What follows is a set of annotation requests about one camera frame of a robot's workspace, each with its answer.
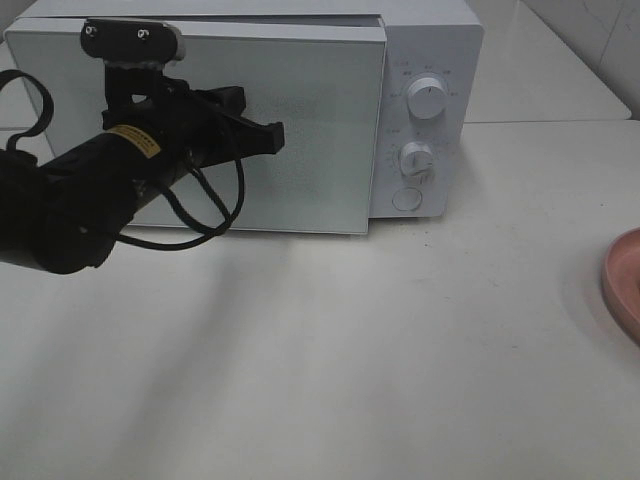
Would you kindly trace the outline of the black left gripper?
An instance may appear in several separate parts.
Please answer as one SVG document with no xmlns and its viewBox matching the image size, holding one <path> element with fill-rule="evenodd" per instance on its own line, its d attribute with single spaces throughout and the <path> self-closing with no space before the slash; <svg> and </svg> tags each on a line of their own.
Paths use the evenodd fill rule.
<svg viewBox="0 0 640 480">
<path fill-rule="evenodd" d="M 136 127 L 172 156 L 184 159 L 192 152 L 203 167 L 275 155 L 285 145 L 282 122 L 262 125 L 242 116 L 247 107 L 242 87 L 194 90 L 160 71 L 186 54 L 181 31 L 169 23 L 88 18 L 80 44 L 89 57 L 109 65 L 105 130 Z"/>
</svg>

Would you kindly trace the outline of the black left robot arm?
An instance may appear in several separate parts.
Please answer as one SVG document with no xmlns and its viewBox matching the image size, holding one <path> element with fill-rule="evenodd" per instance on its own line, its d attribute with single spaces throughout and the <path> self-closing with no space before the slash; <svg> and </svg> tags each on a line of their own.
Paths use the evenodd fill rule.
<svg viewBox="0 0 640 480">
<path fill-rule="evenodd" d="M 80 44 L 104 65 L 100 134 L 46 163 L 12 135 L 1 151 L 1 259 L 54 274 L 99 267 L 117 243 L 167 252 L 224 235 L 240 214 L 204 175 L 224 163 L 274 155 L 282 123 L 244 116 L 243 88 L 194 90 L 164 74 L 182 59 L 180 31 L 155 20 L 91 18 Z M 181 243 L 129 236 L 126 226 L 157 197 L 194 233 Z"/>
</svg>

